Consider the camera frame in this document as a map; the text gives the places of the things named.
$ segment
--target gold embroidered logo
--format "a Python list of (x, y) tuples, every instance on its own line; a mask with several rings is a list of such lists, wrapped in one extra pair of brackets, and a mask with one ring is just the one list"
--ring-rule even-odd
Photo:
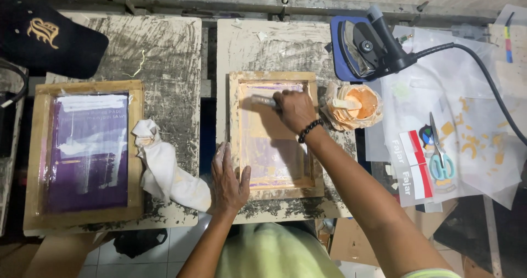
[(30, 27), (27, 29), (27, 35), (30, 37), (31, 32), (35, 33), (38, 41), (42, 38), (44, 43), (47, 42), (54, 49), (58, 49), (58, 46), (53, 45), (53, 39), (58, 35), (58, 26), (36, 17), (31, 20)]

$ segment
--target hand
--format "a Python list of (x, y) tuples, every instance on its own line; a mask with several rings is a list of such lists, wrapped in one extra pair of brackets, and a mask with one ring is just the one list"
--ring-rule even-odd
[(247, 166), (243, 169), (241, 183), (238, 182), (232, 169), (231, 145), (221, 142), (212, 159), (211, 170), (216, 202), (214, 214), (236, 216), (249, 199), (251, 167)]
[(317, 119), (313, 102), (307, 93), (275, 92), (273, 99), (280, 106), (280, 110), (276, 110), (276, 113), (282, 122), (297, 135)]

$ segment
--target wooden frame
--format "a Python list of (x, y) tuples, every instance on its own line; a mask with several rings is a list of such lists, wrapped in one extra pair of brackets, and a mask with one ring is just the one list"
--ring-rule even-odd
[[(243, 84), (272, 85), (280, 84), (302, 84), (304, 91), (313, 100), (313, 105), (318, 112), (317, 85), (315, 73), (313, 72), (231, 72), (230, 79), (230, 142), (232, 144), (231, 155), (234, 168), (240, 168), (241, 151), (241, 110), (240, 97), (243, 97)], [(251, 187), (249, 200), (263, 199), (285, 199), (321, 197), (324, 195), (324, 179), (322, 166), (315, 156), (308, 152), (309, 174), (311, 176), (310, 186), (295, 187)]]
[[(61, 214), (44, 213), (45, 170), (51, 159), (54, 99), (61, 94), (94, 94), (128, 91), (128, 206)], [(36, 86), (29, 167), (27, 172), (24, 230), (139, 219), (143, 214), (143, 190), (140, 186), (143, 166), (137, 157), (132, 129), (144, 119), (144, 86), (141, 80), (41, 84)]]

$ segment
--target person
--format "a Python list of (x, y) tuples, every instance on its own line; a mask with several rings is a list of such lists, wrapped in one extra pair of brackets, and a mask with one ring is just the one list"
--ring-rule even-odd
[[(276, 92), (282, 122), (299, 135), (316, 113), (301, 92)], [(393, 196), (352, 159), (322, 126), (305, 143), (331, 177), (338, 194), (368, 238), (386, 278), (459, 278), (415, 227)], [(246, 224), (229, 230), (249, 197), (251, 167), (234, 175), (231, 145), (222, 143), (212, 161), (216, 208), (207, 229), (177, 278), (344, 277), (312, 235), (275, 223)]]

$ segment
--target black bead bracelet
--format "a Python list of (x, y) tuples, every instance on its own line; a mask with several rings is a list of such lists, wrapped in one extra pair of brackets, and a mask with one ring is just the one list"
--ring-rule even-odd
[(315, 121), (313, 121), (312, 123), (310, 123), (305, 130), (302, 130), (300, 132), (300, 135), (298, 136), (298, 143), (304, 143), (306, 142), (306, 135), (309, 133), (309, 131), (311, 131), (315, 126), (318, 126), (318, 125), (324, 125), (324, 121), (322, 119), (317, 119)]

